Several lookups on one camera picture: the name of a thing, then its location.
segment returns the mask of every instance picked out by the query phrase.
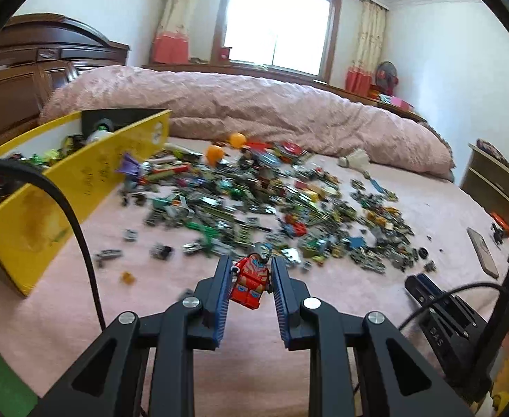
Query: window pane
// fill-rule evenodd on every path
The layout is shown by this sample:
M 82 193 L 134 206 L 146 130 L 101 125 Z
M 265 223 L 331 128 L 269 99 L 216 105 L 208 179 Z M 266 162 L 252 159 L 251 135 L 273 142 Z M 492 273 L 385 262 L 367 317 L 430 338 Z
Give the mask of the window pane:
M 328 32 L 328 0 L 280 0 L 273 64 L 313 75 L 320 73 L 320 62 Z
M 229 59 L 271 64 L 276 46 L 278 0 L 229 0 L 224 46 Z

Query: window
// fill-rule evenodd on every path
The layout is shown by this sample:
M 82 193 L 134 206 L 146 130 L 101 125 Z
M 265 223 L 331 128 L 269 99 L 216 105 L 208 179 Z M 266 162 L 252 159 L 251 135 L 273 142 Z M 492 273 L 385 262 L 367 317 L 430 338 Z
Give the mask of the window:
M 222 0 L 213 62 L 221 47 L 231 47 L 232 62 L 328 82 L 339 6 L 340 0 Z

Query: floral curtain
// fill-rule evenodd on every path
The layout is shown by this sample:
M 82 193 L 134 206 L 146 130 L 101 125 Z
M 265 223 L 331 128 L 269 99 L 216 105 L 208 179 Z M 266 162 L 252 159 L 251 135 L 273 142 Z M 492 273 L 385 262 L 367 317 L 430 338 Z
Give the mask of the floral curtain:
M 167 0 L 152 45 L 153 62 L 178 64 L 189 61 L 189 28 L 197 1 Z
M 386 10 L 375 3 L 365 1 L 356 57 L 347 71 L 345 90 L 366 97 L 372 83 L 372 75 L 380 59 L 385 30 Z

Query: pink blanket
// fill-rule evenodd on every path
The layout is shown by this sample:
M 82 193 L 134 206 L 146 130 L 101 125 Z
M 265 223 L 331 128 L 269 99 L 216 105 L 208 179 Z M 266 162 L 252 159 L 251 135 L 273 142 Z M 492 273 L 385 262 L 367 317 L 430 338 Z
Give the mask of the pink blanket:
M 366 150 L 375 163 L 448 178 L 455 165 L 447 143 L 427 128 L 380 108 L 311 86 L 199 72 L 156 72 L 108 66 L 55 91 L 40 122 L 82 109 L 165 108 L 172 136 L 292 141 L 316 153 Z
M 203 151 L 208 143 L 171 140 Z M 353 201 L 350 179 L 372 185 L 360 173 L 339 168 L 337 160 L 316 156 L 316 164 L 340 176 L 346 200 Z M 380 185 L 397 193 L 395 204 L 403 212 L 415 236 L 415 247 L 424 246 L 438 266 L 432 280 L 443 289 L 475 281 L 488 281 L 467 236 L 466 228 L 483 234 L 500 272 L 507 271 L 509 242 L 499 248 L 490 233 L 492 218 L 469 195 L 452 183 L 424 177 L 377 164 L 369 167 Z M 123 257 L 97 270 L 98 286 L 107 321 L 126 310 L 138 315 L 164 311 L 185 288 L 213 275 L 216 259 L 203 255 L 184 256 L 181 245 L 197 238 L 185 228 L 148 227 L 142 222 L 148 207 L 122 207 L 112 193 L 83 224 L 91 252 L 120 248 Z M 275 227 L 273 216 L 261 215 L 265 226 Z M 123 241 L 125 228 L 137 229 L 136 243 Z M 351 230 L 357 236 L 359 229 Z M 262 239 L 256 232 L 256 239 Z M 167 262 L 152 259 L 148 250 L 155 242 L 175 248 Z M 292 277 L 306 282 L 313 296 L 336 306 L 340 312 L 364 316 L 379 310 L 396 325 L 411 313 L 416 304 L 405 292 L 407 275 L 422 272 L 424 262 L 406 273 L 385 261 L 387 272 L 381 276 L 364 271 L 346 257 L 329 259 L 306 274 L 298 269 Z M 132 286 L 122 284 L 119 276 L 130 271 L 137 277 Z M 497 293 L 491 289 L 464 292 L 462 297 L 483 317 L 492 311 Z M 0 353 L 14 371 L 43 395 L 72 362 L 99 334 L 87 274 L 75 239 L 67 242 L 51 263 L 32 294 L 23 299 L 0 281 Z M 414 327 L 405 334 L 431 361 L 426 339 Z M 279 337 L 272 295 L 264 294 L 261 308 L 248 310 L 230 303 L 222 346 L 215 352 L 196 352 L 194 360 L 197 415 L 204 417 L 300 417 L 308 407 L 308 352 L 287 352 Z

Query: shuttlecock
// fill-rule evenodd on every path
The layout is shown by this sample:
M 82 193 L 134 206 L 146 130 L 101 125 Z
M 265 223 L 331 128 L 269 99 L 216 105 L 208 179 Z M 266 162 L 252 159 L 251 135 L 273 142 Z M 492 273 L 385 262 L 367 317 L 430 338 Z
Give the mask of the shuttlecock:
M 366 171 L 370 160 L 363 149 L 355 149 L 347 157 L 339 157 L 337 164 L 342 168 L 351 168 L 355 171 Z

